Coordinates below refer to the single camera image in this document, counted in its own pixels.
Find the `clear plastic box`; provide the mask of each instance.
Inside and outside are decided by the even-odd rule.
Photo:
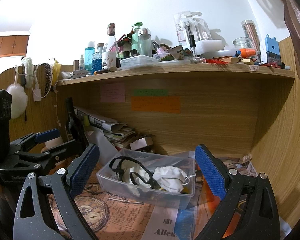
[[[121,69],[131,69],[144,66],[155,66],[160,60],[145,55],[128,57],[120,61]]]
[[[125,148],[121,149],[114,158],[119,156],[128,156],[137,159],[151,172],[154,172],[156,167],[175,166],[184,170],[188,176],[195,174],[194,159],[192,158],[144,153]],[[191,177],[190,183],[184,186],[188,194],[170,193],[143,186],[136,186],[117,180],[115,172],[109,168],[110,161],[97,173],[100,186],[104,191],[133,199],[138,202],[178,209],[186,209],[190,198],[194,196],[195,177]],[[114,163],[114,167],[116,167],[118,162],[119,161],[116,161]]]

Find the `blue bottle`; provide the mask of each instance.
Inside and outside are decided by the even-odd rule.
[[[84,51],[84,65],[85,69],[91,71],[92,69],[92,54],[94,53],[94,41],[89,41],[88,47]]]

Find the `black strap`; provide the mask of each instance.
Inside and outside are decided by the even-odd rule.
[[[115,169],[115,168],[113,168],[113,164],[114,164],[114,162],[115,162],[116,160],[118,160],[118,159],[120,159],[120,161],[119,161],[119,163],[118,163],[118,165],[117,165],[117,168]],[[119,157],[117,157],[117,158],[112,159],[112,161],[109,163],[109,168],[110,168],[113,172],[117,173],[117,175],[118,175],[120,181],[122,181],[122,177],[123,177],[123,175],[124,175],[124,170],[121,168],[121,164],[122,164],[122,162],[125,161],[125,160],[132,161],[132,162],[134,162],[134,163],[139,164],[139,165],[141,166],[141,168],[143,168],[143,169],[146,171],[146,173],[148,173],[148,175],[149,175],[149,180],[148,180],[148,181],[145,181],[145,179],[144,179],[140,174],[136,173],[135,171],[130,172],[130,179],[131,179],[133,185],[139,186],[139,185],[136,183],[135,178],[133,177],[133,175],[136,175],[136,176],[137,176],[138,178],[140,178],[145,184],[150,184],[151,188],[154,188],[155,180],[152,178],[153,175],[152,175],[151,171],[149,171],[149,170],[148,170],[141,162],[139,162],[139,161],[137,161],[137,160],[135,160],[135,159],[133,159],[133,158],[131,158],[131,157],[127,157],[127,156],[119,156]]]

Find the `white pom-pom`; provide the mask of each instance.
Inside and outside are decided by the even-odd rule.
[[[7,92],[12,95],[11,119],[18,118],[26,110],[28,96],[26,95],[24,88],[19,84],[11,84],[7,88]]]

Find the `small white bottle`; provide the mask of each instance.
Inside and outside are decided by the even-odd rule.
[[[79,70],[84,69],[85,65],[84,65],[84,58],[83,58],[83,54],[80,55],[80,60],[79,60]]]

